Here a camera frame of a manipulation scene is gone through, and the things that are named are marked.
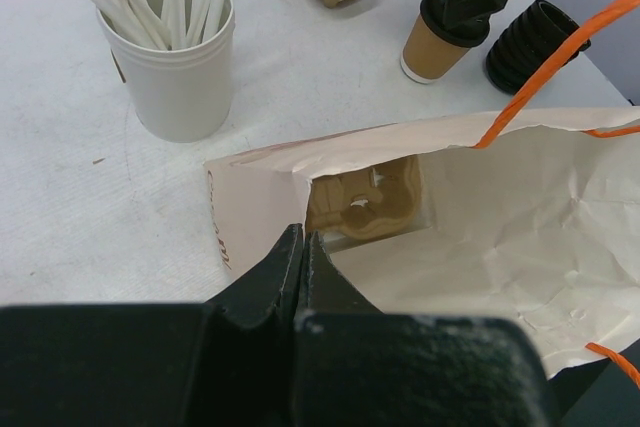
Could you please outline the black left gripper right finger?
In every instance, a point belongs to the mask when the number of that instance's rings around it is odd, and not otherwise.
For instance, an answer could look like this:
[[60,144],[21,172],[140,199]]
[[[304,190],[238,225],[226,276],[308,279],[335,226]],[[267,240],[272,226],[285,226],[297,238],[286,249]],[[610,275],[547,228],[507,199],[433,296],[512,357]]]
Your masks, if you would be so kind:
[[306,240],[293,322],[297,426],[556,426],[531,341],[492,317],[385,314]]

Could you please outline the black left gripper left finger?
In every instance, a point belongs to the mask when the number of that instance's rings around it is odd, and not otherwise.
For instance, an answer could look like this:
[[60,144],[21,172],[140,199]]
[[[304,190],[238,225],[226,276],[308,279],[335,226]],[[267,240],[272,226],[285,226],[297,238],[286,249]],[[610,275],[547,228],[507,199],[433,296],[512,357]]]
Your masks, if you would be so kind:
[[304,238],[197,303],[6,306],[5,426],[287,426]]

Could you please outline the brown paper coffee cup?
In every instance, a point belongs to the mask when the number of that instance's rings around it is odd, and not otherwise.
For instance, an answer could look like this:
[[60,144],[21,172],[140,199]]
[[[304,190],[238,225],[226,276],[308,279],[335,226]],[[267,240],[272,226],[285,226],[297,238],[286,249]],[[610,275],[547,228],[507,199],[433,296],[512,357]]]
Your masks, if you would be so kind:
[[443,77],[476,46],[460,39],[450,42],[442,38],[418,15],[401,53],[401,68],[414,82],[429,84]]

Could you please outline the beige paper takeout bag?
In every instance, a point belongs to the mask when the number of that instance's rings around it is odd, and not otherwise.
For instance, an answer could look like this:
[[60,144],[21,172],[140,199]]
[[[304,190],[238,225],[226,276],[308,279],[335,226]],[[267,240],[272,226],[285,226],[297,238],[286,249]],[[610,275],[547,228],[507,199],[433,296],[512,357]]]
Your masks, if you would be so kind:
[[315,179],[416,155],[421,204],[403,230],[369,241],[313,231],[338,270],[384,311],[510,319],[549,374],[605,357],[637,378],[639,111],[528,103],[581,42],[638,5],[615,0],[589,19],[499,112],[207,162],[223,262],[240,276],[287,226],[305,228]]

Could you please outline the single brown pulp carrier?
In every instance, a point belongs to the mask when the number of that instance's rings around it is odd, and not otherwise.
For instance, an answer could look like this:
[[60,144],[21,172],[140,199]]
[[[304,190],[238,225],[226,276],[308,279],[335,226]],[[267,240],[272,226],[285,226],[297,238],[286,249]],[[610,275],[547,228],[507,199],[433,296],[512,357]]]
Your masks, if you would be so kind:
[[311,185],[305,228],[359,241],[394,235],[412,222],[421,195],[416,155],[322,176]]

